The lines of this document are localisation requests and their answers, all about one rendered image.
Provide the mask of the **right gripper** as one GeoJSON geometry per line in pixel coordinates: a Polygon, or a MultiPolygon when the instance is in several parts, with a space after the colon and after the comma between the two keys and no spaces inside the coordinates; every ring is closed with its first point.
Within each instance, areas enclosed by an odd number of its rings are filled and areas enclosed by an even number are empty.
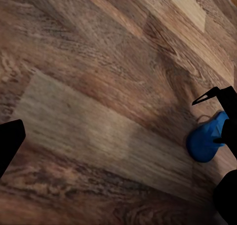
{"type": "MultiPolygon", "coordinates": [[[[198,104],[200,102],[206,101],[210,98],[217,97],[221,106],[223,107],[226,114],[228,114],[229,119],[237,121],[237,93],[233,87],[228,87],[225,89],[219,89],[218,87],[213,87],[211,90],[203,94],[201,97],[196,99],[192,105],[198,104]],[[203,96],[207,95],[208,97],[200,100],[203,96]]],[[[213,140],[214,143],[225,143],[223,138],[217,138],[213,140]]]]}

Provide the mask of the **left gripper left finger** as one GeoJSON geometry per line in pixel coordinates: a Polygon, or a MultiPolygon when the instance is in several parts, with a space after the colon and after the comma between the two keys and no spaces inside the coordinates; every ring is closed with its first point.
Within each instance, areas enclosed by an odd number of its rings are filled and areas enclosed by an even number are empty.
{"type": "Polygon", "coordinates": [[[0,178],[25,138],[21,119],[0,125],[0,178]]]}

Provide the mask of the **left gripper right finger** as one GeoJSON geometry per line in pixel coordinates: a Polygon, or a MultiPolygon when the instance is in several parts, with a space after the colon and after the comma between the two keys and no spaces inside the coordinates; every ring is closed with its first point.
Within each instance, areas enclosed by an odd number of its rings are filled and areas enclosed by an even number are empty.
{"type": "Polygon", "coordinates": [[[226,119],[223,124],[221,137],[237,159],[237,121],[226,119]]]}

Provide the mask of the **sandal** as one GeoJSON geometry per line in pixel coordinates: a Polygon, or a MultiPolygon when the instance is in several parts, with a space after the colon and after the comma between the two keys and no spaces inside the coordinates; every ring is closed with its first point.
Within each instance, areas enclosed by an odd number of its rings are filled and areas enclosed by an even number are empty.
{"type": "Polygon", "coordinates": [[[222,138],[223,124],[229,116],[221,111],[208,124],[195,128],[187,138],[187,149],[189,154],[198,162],[206,163],[213,159],[220,146],[224,143],[214,143],[213,140],[222,138]]]}

